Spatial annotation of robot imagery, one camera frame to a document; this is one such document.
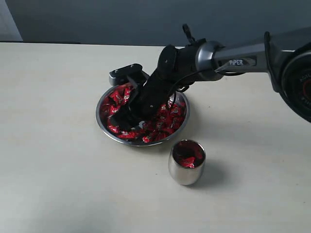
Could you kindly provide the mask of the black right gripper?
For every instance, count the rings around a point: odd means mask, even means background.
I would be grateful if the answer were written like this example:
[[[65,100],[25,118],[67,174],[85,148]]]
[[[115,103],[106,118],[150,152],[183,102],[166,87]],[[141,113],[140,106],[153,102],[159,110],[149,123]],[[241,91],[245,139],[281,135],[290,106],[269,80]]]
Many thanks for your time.
[[[173,45],[166,46],[154,72],[145,83],[136,85],[129,101],[111,116],[110,123],[129,131],[153,116],[177,89],[177,82],[197,71],[195,57],[199,47],[187,45],[178,49]]]

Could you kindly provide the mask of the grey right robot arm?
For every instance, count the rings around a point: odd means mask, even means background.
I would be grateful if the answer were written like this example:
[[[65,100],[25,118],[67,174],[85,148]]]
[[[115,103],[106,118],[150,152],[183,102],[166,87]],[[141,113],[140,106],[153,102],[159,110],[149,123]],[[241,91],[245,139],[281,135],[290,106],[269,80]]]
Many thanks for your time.
[[[270,76],[273,90],[306,121],[311,119],[311,30],[298,29],[270,35],[235,46],[216,41],[195,40],[187,25],[189,43],[181,49],[167,45],[160,53],[155,71],[148,75],[139,64],[110,72],[112,85],[130,83],[134,91],[113,116],[112,123],[124,130],[156,114],[176,91],[194,82],[220,80],[223,76],[260,72]]]

